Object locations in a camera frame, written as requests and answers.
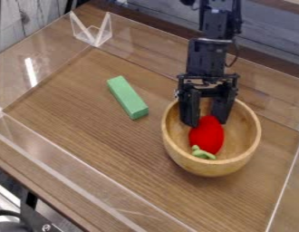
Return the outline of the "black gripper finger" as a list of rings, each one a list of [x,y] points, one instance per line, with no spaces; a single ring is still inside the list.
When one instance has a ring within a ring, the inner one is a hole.
[[[196,89],[178,91],[180,120],[192,128],[198,126],[201,93]]]
[[[221,124],[226,123],[226,119],[232,110],[232,106],[237,97],[237,88],[225,88],[213,99],[212,115]]]

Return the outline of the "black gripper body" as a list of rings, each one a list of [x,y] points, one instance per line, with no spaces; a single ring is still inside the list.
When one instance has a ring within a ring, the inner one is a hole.
[[[180,100],[189,100],[192,95],[200,97],[233,99],[237,95],[236,73],[225,73],[226,49],[229,40],[192,38],[188,41],[186,70],[177,75],[176,96]]]

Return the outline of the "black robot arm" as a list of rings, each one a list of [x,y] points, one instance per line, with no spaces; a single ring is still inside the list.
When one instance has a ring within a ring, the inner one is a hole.
[[[226,63],[226,50],[241,32],[240,0],[232,0],[229,10],[209,6],[209,1],[200,0],[202,37],[188,41],[186,70],[176,76],[180,120],[192,128],[200,124],[201,98],[213,100],[210,113],[225,124],[238,92],[240,76],[225,68],[237,61],[234,57]]]

